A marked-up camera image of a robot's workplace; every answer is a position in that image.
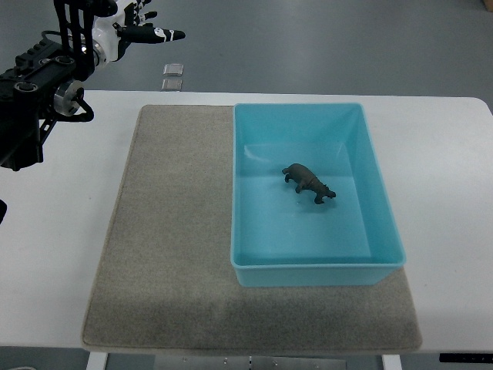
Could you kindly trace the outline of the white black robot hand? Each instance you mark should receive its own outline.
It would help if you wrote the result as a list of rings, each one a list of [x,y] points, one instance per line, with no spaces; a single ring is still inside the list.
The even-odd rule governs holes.
[[[96,17],[92,28],[92,54],[101,69],[119,61],[132,43],[160,44],[184,39],[185,32],[156,27],[149,22],[157,12],[146,12],[150,1],[116,1],[116,12]]]

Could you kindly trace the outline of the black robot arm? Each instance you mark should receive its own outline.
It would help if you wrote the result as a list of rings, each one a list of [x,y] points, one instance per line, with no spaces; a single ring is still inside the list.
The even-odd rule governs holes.
[[[43,161],[43,144],[57,122],[94,117],[82,82],[96,70],[95,18],[117,13],[114,1],[56,1],[58,42],[43,38],[1,75],[1,165],[14,171]]]

